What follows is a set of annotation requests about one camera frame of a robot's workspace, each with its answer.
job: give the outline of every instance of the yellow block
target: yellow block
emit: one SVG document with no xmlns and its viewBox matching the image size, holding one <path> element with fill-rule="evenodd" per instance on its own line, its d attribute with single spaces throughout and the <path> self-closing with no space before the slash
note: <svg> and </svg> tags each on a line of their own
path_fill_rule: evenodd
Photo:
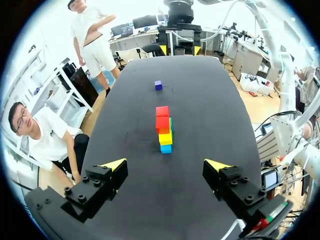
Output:
<svg viewBox="0 0 320 240">
<path fill-rule="evenodd" d="M 166 45 L 160 45 L 160 48 L 162 49 L 165 56 L 167 56 L 167 46 Z"/>
<path fill-rule="evenodd" d="M 170 130 L 170 133 L 159 134 L 159 143 L 160 143 L 160 145 L 173 144 L 171 130 Z"/>
<path fill-rule="evenodd" d="M 112 162 L 109 162 L 109 163 L 106 163 L 106 164 L 103 164 L 103 165 L 98 165 L 99 167 L 107 167 L 107 168 L 110 168 L 112 169 L 112 172 L 115 171 L 117 169 L 117 167 L 119 167 L 120 164 L 122 164 L 123 161 L 127 161 L 126 158 L 122 158 L 122 159 L 119 159 L 117 161 L 112 161 Z"/>
<path fill-rule="evenodd" d="M 194 46 L 194 55 L 196 56 L 201 49 L 201 46 Z"/>
<path fill-rule="evenodd" d="M 212 161 L 210 159 L 205 159 L 205 161 L 207 161 L 215 170 L 217 170 L 217 172 L 219 172 L 219 170 L 223 169 L 223 168 L 233 167 L 233 166 L 229 166 L 229 165 L 217 162 L 217 161 Z"/>
</svg>

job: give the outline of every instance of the person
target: person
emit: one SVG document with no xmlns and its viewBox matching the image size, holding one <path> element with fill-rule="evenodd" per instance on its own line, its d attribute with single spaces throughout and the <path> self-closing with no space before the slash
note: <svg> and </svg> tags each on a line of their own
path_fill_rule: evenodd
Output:
<svg viewBox="0 0 320 240">
<path fill-rule="evenodd" d="M 81 181 L 81 169 L 89 137 L 79 128 L 67 125 L 49 107 L 41 108 L 33 117 L 21 102 L 9 110 L 11 130 L 17 136 L 28 136 L 30 156 L 54 172 L 65 187 Z"/>
<path fill-rule="evenodd" d="M 298 111 L 304 113 L 305 109 L 307 109 L 315 99 L 316 94 L 319 90 L 320 71 L 318 67 L 315 68 L 313 66 L 307 66 L 301 70 L 295 68 L 294 74 L 296 74 L 299 80 L 303 82 L 302 87 L 295 88 L 295 106 Z M 309 139 L 312 136 L 317 117 L 319 116 L 320 107 L 316 110 L 314 115 L 309 119 L 309 121 L 306 122 L 304 126 L 302 135 L 305 139 Z"/>
<path fill-rule="evenodd" d="M 120 75 L 108 42 L 110 30 L 107 28 L 116 16 L 103 11 L 102 7 L 87 6 L 85 0 L 71 0 L 67 7 L 77 13 L 71 23 L 71 32 L 79 64 L 86 65 L 92 77 L 97 77 L 107 97 L 110 87 L 101 66 L 110 71 L 115 79 Z"/>
</svg>

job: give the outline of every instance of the black table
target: black table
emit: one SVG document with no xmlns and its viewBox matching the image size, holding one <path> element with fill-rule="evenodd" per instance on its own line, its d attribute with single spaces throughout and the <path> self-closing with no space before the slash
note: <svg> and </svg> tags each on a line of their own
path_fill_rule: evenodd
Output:
<svg viewBox="0 0 320 240">
<path fill-rule="evenodd" d="M 162 91 L 154 82 L 161 80 Z M 169 106 L 172 154 L 161 154 L 157 106 Z M 128 177 L 113 201 L 85 224 L 104 239 L 219 240 L 235 215 L 202 177 L 204 159 L 239 165 L 261 183 L 245 105 L 212 57 L 164 56 L 130 62 L 93 129 L 84 168 L 127 158 Z M 237 239 L 237 227 L 228 239 Z"/>
</svg>

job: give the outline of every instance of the black bolt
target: black bolt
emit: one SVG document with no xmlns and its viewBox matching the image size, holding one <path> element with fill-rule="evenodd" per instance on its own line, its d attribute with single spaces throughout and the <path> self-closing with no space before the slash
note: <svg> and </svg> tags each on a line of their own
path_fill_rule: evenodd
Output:
<svg viewBox="0 0 320 240">
<path fill-rule="evenodd" d="M 100 187 L 101 182 L 100 182 L 99 180 L 94 180 L 94 181 L 93 181 L 93 185 L 94 185 L 95 187 Z"/>
<path fill-rule="evenodd" d="M 263 187 L 259 191 L 259 195 L 265 195 L 266 194 L 266 189 Z"/>
<path fill-rule="evenodd" d="M 84 183 L 87 183 L 87 182 L 89 182 L 89 178 L 88 178 L 87 176 L 83 176 L 83 177 L 82 177 L 82 181 L 83 181 Z"/>
<path fill-rule="evenodd" d="M 64 188 L 64 193 L 66 194 L 66 195 L 70 195 L 71 194 L 71 188 L 70 187 L 68 187 L 68 186 L 66 186 L 65 188 Z"/>
<path fill-rule="evenodd" d="M 236 187 L 238 185 L 238 182 L 237 181 L 232 181 L 231 182 L 231 187 Z"/>
<path fill-rule="evenodd" d="M 246 184 L 247 182 L 249 181 L 249 178 L 248 177 L 244 177 L 241 179 L 241 182 Z"/>
<path fill-rule="evenodd" d="M 84 195 L 82 195 L 82 194 L 79 194 L 79 195 L 78 195 L 78 201 L 79 201 L 81 204 L 83 204 L 83 203 L 85 203 L 85 202 L 87 201 L 87 198 L 86 198 L 86 196 L 84 196 Z"/>
<path fill-rule="evenodd" d="M 244 201 L 245 201 L 247 204 L 252 203 L 253 200 L 254 200 L 254 196 L 253 196 L 253 195 L 248 195 L 248 196 L 246 196 L 246 198 L 244 199 Z"/>
</svg>

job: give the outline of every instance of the stacked blocks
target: stacked blocks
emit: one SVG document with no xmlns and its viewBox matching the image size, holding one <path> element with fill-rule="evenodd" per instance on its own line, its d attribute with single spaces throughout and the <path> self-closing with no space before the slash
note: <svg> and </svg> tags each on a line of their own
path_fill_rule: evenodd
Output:
<svg viewBox="0 0 320 240">
<path fill-rule="evenodd" d="M 155 130 L 158 133 L 161 153 L 170 154 L 172 152 L 173 134 L 172 119 L 169 117 L 168 106 L 156 107 Z"/>
<path fill-rule="evenodd" d="M 161 83 L 161 81 L 159 80 L 159 81 L 155 81 L 154 82 L 154 85 L 155 85 L 155 90 L 156 91 L 159 91 L 159 90 L 162 90 L 163 88 L 162 88 L 162 83 Z"/>
</svg>

